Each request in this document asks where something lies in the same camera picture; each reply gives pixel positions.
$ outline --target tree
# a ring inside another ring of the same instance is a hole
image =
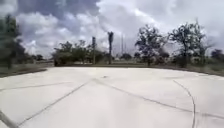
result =
[[[194,24],[181,25],[179,28],[174,29],[172,33],[169,33],[169,39],[180,45],[180,61],[181,67],[186,67],[189,60],[188,54],[191,53],[192,46],[195,43],[194,40]]]
[[[215,49],[211,52],[211,56],[213,59],[224,62],[224,54],[220,49]]]
[[[36,55],[36,60],[37,60],[37,61],[41,61],[41,60],[43,60],[43,56],[40,55],[40,54],[37,54],[37,55]]]
[[[135,52],[134,57],[136,59],[139,59],[141,57],[141,54],[139,52]]]
[[[15,18],[7,15],[0,20],[0,61],[10,69],[12,63],[20,62],[25,57],[25,49],[21,45],[22,40],[19,25]]]
[[[109,42],[109,64],[111,64],[112,61],[112,43],[114,40],[114,33],[108,32],[108,42]]]
[[[124,53],[122,56],[121,56],[121,59],[125,59],[125,60],[130,60],[132,58],[132,56],[128,53]]]
[[[205,40],[206,35],[202,32],[203,27],[199,25],[198,21],[193,24],[193,55],[198,55],[200,58],[200,65],[205,65],[205,53],[213,46],[213,44],[208,44],[208,40]]]
[[[72,44],[69,42],[61,43],[60,48],[55,48],[52,54],[55,66],[64,65],[72,61]]]
[[[146,25],[139,29],[138,40],[135,46],[138,47],[144,60],[147,60],[148,65],[151,64],[152,57],[158,54],[158,50],[164,45],[164,42],[161,40],[162,36],[157,28]]]

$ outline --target distant tree line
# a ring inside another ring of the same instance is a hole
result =
[[[21,45],[20,27],[14,17],[7,15],[0,19],[0,66],[12,68],[13,64],[43,60],[43,56],[25,52]]]
[[[135,57],[141,58],[148,65],[164,63],[170,57],[164,48],[167,43],[176,44],[179,48],[173,53],[172,63],[180,67],[186,67],[192,63],[192,59],[197,65],[204,66],[208,58],[206,51],[213,46],[206,40],[203,28],[198,22],[181,25],[167,35],[162,35],[157,28],[146,25],[139,29],[135,44],[138,52]],[[211,57],[223,61],[224,56],[222,50],[214,50]]]
[[[97,46],[86,45],[86,42],[80,40],[79,43],[72,44],[70,42],[61,43],[60,48],[55,48],[52,54],[55,66],[74,64],[75,62],[98,63],[102,60],[108,60],[109,54],[97,49]]]

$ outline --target concrete slab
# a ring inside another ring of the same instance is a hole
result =
[[[196,128],[223,128],[223,126],[223,119],[199,115],[196,118]]]
[[[192,100],[188,93],[172,80],[137,80],[136,78],[119,80],[111,77],[101,78],[100,80],[104,84],[151,101],[159,101],[170,105],[170,107],[193,110]]]
[[[0,128],[8,128],[2,121],[0,121]]]
[[[221,128],[223,85],[173,70],[50,68],[1,78],[0,109],[21,128],[191,128],[194,117],[197,128]]]
[[[47,72],[38,72],[20,76],[11,76],[0,79],[0,91],[3,89],[44,86],[74,83],[80,85],[88,81],[90,77],[83,75],[74,69],[49,68]]]
[[[14,123],[21,123],[80,85],[62,84],[5,90],[0,93],[0,109]]]
[[[185,86],[197,105],[196,111],[223,117],[224,119],[224,79],[205,76],[175,80]]]
[[[20,127],[190,128],[191,123],[191,113],[150,103],[91,82]]]

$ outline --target cloudy sky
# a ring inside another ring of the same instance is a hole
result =
[[[0,0],[0,16],[16,17],[27,51],[46,57],[59,43],[89,43],[91,36],[106,49],[107,31],[115,32],[115,53],[121,51],[121,35],[132,52],[139,27],[150,24],[167,33],[196,19],[215,47],[224,49],[222,11],[223,0]]]

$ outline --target pavement crack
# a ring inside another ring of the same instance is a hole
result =
[[[46,106],[45,108],[43,108],[42,110],[38,111],[37,113],[35,113],[34,115],[28,117],[27,119],[25,119],[24,121],[22,121],[21,123],[19,123],[18,126],[23,125],[24,123],[26,123],[27,121],[33,119],[34,117],[40,115],[42,112],[44,112],[45,110],[53,107],[55,104],[57,104],[58,102],[62,101],[63,99],[67,98],[68,96],[70,96],[71,94],[73,94],[74,92],[78,91],[79,89],[81,89],[82,87],[84,87],[85,85],[87,85],[89,82],[91,82],[92,80],[89,80],[88,82],[80,85],[79,87],[74,88],[72,91],[70,91],[69,93],[65,94],[64,96],[62,96],[61,98],[57,99],[56,101],[54,101],[53,103],[51,103],[50,105]]]
[[[175,80],[173,80],[173,81],[174,81],[174,83],[176,83],[177,85],[179,85],[182,89],[184,89],[188,93],[189,97],[191,97],[191,100],[192,100],[192,103],[193,103],[193,121],[192,121],[192,128],[195,128],[196,105],[195,105],[194,97],[191,95],[191,92],[186,87],[184,87],[183,85],[181,85],[180,83],[178,83]]]
[[[156,100],[152,100],[152,99],[148,99],[148,98],[145,98],[143,96],[139,96],[139,95],[136,95],[136,94],[133,94],[133,93],[130,93],[130,92],[127,92],[127,91],[124,91],[122,89],[119,89],[119,88],[116,88],[116,87],[113,87],[111,85],[108,85],[104,82],[101,82],[100,80],[98,79],[94,79],[97,83],[103,85],[103,86],[106,86],[106,87],[109,87],[109,88],[112,88],[114,90],[117,90],[117,91],[120,91],[120,92],[123,92],[123,93],[126,93],[132,97],[136,97],[136,98],[139,98],[139,99],[143,99],[145,101],[149,101],[149,102],[153,102],[153,103],[156,103],[156,104],[159,104],[159,105],[162,105],[162,106],[166,106],[166,107],[169,107],[169,108],[174,108],[174,109],[178,109],[178,110],[181,110],[181,111],[185,111],[185,112],[192,112],[192,111],[189,111],[189,110],[186,110],[186,109],[183,109],[183,108],[179,108],[179,107],[176,107],[176,106],[172,106],[172,105],[168,105],[168,104],[165,104],[165,103],[162,103],[162,102],[159,102],[159,101],[156,101]]]
[[[72,83],[72,82],[62,82],[62,83],[44,84],[44,85],[36,85],[36,86],[6,88],[6,89],[0,89],[0,92],[2,92],[2,91],[8,91],[8,90],[17,90],[17,89],[29,89],[29,88],[48,87],[48,86],[58,86],[58,85],[68,84],[68,83]]]

